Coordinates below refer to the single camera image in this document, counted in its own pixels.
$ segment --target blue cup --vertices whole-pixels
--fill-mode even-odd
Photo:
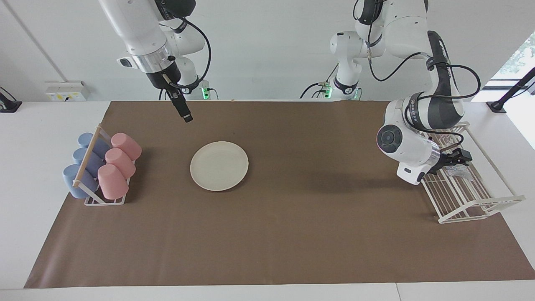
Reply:
[[[85,199],[89,195],[81,188],[74,188],[72,186],[72,182],[76,178],[78,169],[80,169],[80,166],[76,164],[70,165],[65,168],[63,170],[63,180],[65,180],[65,184],[67,184],[67,187],[71,191],[73,197],[75,197],[76,199]],[[91,191],[97,191],[98,183],[97,181],[95,181],[95,179],[93,179],[93,177],[89,174],[87,170],[83,171],[82,183],[87,186],[87,188],[89,188]]]
[[[86,155],[87,148],[82,147],[77,149],[74,154],[72,154],[72,159],[75,164],[82,165],[83,157]],[[98,169],[104,166],[104,161],[100,159],[97,154],[91,152],[89,160],[87,161],[86,170],[89,171],[89,174],[96,178],[98,176]]]
[[[78,137],[78,144],[80,147],[88,148],[91,139],[93,139],[93,134],[83,133]],[[111,147],[104,140],[98,138],[97,142],[95,143],[95,147],[93,148],[93,153],[97,154],[97,156],[103,160],[106,158],[106,152],[110,149]]]

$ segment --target wall socket panel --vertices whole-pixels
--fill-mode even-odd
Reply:
[[[57,82],[47,81],[45,92],[50,101],[87,101],[89,90],[81,81]]]

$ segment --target dish rack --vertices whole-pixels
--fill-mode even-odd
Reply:
[[[468,122],[463,122],[455,125],[452,129],[438,131],[462,133],[464,136],[470,136],[475,141],[468,129],[469,126]],[[422,133],[422,135],[427,138],[431,137],[441,148],[460,140],[458,136],[454,135],[428,133]],[[481,148],[480,150],[503,181],[492,160]],[[450,149],[445,153],[451,153],[452,151],[453,149]],[[482,178],[472,162],[469,163],[464,173],[467,176],[452,176],[443,168],[437,171],[436,175],[425,175],[422,180],[422,185],[431,199],[434,209],[437,211],[438,222],[441,224],[486,219],[526,199],[523,195],[493,198],[485,188]]]
[[[80,164],[80,168],[78,169],[78,173],[76,174],[76,178],[73,181],[73,187],[74,188],[80,188],[85,193],[87,193],[89,196],[85,199],[84,205],[91,207],[91,206],[116,206],[116,205],[123,205],[125,203],[126,195],[124,195],[120,199],[116,200],[108,200],[102,195],[102,191],[100,189],[100,185],[98,185],[96,192],[91,191],[87,186],[82,183],[82,176],[83,172],[86,169],[87,162],[89,162],[89,157],[93,149],[95,148],[95,144],[99,138],[102,138],[108,145],[111,146],[111,137],[108,135],[101,127],[101,124],[99,124],[93,133],[93,138],[91,139],[91,142],[89,143],[89,146],[87,147],[86,155],[83,157],[82,163]],[[130,186],[130,179],[126,179],[126,184]]]

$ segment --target upside-down cup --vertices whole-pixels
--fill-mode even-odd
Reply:
[[[86,153],[87,148],[85,147],[77,149],[72,155],[74,163],[82,165],[83,157],[86,155]],[[98,169],[102,166],[104,166],[104,161],[102,161],[102,159],[97,156],[97,154],[91,152],[91,154],[89,154],[89,160],[87,161],[86,165],[86,170],[89,171],[89,174],[91,174],[93,178],[96,178],[98,175]]]
[[[78,137],[78,144],[80,145],[80,147],[88,148],[91,139],[93,139],[93,134],[83,133]],[[109,151],[110,148],[111,147],[106,142],[104,142],[104,140],[98,138],[97,142],[95,143],[95,147],[93,148],[93,152],[97,154],[100,159],[104,159],[106,152]]]
[[[115,165],[125,179],[132,177],[135,173],[135,165],[130,157],[122,149],[112,148],[106,153],[106,163]]]
[[[111,145],[115,148],[120,148],[125,152],[132,161],[137,160],[141,156],[141,146],[125,133],[117,133],[111,138]]]
[[[100,183],[102,194],[108,200],[117,200],[126,195],[128,184],[123,174],[115,165],[106,164],[98,170],[98,182]]]
[[[67,187],[74,198],[85,199],[89,195],[83,191],[82,188],[74,188],[72,186],[79,169],[80,166],[77,164],[68,166],[63,170],[63,179],[65,180],[65,184],[67,184]],[[87,170],[83,171],[81,182],[93,192],[97,191],[98,189],[97,181],[93,179]]]

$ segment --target white plate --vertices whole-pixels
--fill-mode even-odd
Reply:
[[[203,146],[189,166],[193,181],[210,191],[224,191],[238,185],[248,169],[249,159],[245,151],[226,141]]]

